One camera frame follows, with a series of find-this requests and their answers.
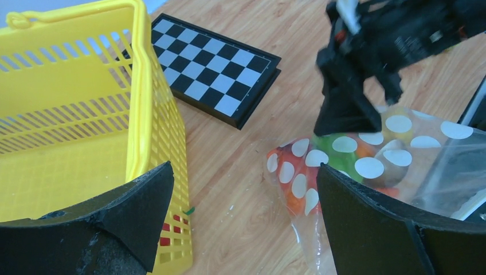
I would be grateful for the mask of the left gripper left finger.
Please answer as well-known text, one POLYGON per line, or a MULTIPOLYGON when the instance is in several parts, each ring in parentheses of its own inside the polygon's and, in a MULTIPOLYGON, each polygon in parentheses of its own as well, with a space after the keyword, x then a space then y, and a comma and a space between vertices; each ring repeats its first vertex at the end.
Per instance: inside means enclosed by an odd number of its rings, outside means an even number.
POLYGON ((39 219, 1 223, 2 274, 146 274, 175 183, 165 162, 136 179, 39 219))

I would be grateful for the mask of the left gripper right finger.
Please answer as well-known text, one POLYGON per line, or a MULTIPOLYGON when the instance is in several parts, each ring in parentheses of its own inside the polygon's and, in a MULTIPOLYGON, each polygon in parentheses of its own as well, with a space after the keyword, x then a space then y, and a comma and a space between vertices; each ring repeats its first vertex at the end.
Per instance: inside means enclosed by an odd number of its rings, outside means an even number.
POLYGON ((485 224, 421 210, 326 164, 316 183, 338 274, 485 273, 485 224))

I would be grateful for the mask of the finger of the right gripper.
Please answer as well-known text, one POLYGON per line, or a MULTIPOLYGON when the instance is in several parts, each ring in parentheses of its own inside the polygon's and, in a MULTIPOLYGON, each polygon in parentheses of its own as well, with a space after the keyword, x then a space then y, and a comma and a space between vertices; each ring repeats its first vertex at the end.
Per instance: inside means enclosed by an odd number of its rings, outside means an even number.
POLYGON ((381 115, 365 96, 362 79, 340 82, 324 72, 323 81, 324 101, 313 128, 316 136, 381 132, 381 115))

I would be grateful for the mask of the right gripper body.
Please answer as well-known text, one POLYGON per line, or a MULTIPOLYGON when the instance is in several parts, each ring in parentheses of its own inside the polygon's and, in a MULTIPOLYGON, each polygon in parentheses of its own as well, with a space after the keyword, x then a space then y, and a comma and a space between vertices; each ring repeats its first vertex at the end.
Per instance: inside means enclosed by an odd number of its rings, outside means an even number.
POLYGON ((401 99, 401 69, 485 32, 484 1, 359 1, 357 12, 352 36, 327 4, 331 34, 316 63, 340 82, 375 78, 388 105, 401 99))

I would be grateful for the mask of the polka dot zip bag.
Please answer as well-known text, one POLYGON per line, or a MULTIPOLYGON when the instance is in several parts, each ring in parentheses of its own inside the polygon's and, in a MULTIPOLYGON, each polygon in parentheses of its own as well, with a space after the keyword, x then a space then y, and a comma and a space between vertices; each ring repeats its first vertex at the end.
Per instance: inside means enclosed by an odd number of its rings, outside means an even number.
MULTIPOLYGON (((411 109, 381 109, 383 121, 391 115, 405 115, 413 123, 413 138, 404 143, 413 158, 408 172, 394 187, 365 185, 365 179, 375 179, 384 172, 375 154, 390 141, 384 139, 382 130, 344 133, 358 143, 355 169, 363 177, 360 184, 433 214, 485 224, 485 132, 411 109)), ((313 146, 312 136, 299 137, 276 148, 292 150, 297 156, 310 151, 306 162, 317 166, 318 172, 322 164, 328 165, 328 155, 313 146)), ((284 204, 283 193, 266 169, 266 160, 265 172, 284 204)), ((290 219, 312 273, 338 274, 322 213, 290 219)))

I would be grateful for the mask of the yellow plastic basket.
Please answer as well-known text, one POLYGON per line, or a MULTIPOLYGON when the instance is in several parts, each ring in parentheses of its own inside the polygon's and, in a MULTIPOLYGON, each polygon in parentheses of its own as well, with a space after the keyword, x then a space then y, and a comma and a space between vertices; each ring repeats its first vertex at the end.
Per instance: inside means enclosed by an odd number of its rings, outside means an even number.
MULTIPOLYGON (((165 162, 175 183, 164 223, 176 214, 190 224, 185 124, 142 1, 7 13, 1 223, 39 219, 165 162)), ((182 274, 192 264, 192 239, 158 245, 154 270, 146 274, 182 274)))

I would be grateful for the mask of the green star fruit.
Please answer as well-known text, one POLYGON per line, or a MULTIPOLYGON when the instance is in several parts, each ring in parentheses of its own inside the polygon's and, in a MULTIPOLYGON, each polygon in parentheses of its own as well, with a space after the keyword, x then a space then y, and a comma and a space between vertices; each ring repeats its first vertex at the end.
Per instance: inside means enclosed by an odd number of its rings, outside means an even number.
POLYGON ((313 146, 328 155, 328 165, 341 171, 353 180, 362 183, 363 177, 355 169, 358 160, 356 150, 358 143, 355 139, 343 134, 335 133, 325 136, 312 136, 313 146))

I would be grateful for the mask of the yellow lemon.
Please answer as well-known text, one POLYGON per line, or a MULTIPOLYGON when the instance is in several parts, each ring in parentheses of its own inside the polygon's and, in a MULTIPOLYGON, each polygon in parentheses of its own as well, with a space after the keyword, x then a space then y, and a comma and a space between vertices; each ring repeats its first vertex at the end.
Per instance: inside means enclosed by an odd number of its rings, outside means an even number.
POLYGON ((405 144, 411 142, 413 138, 413 123, 405 115, 391 115, 384 119, 382 135, 386 141, 394 139, 400 140, 405 144))

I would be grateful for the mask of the brown kiwi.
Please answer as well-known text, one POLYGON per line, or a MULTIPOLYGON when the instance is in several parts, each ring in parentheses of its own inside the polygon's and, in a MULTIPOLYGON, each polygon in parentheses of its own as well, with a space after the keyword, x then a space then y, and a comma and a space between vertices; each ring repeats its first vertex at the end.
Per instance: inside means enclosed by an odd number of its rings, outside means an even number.
POLYGON ((371 188, 390 188, 401 182, 412 163, 412 155, 405 144, 394 139, 384 145, 376 154, 384 166, 384 172, 375 179, 365 179, 364 184, 371 188))

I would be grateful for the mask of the orange carrot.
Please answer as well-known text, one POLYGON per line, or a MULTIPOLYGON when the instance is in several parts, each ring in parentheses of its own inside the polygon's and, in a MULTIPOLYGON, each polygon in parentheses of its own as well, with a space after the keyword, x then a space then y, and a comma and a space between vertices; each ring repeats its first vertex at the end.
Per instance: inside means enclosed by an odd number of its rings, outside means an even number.
POLYGON ((276 148, 266 155, 266 169, 283 193, 284 206, 292 217, 322 213, 316 184, 318 167, 307 164, 309 152, 297 156, 292 150, 276 148))

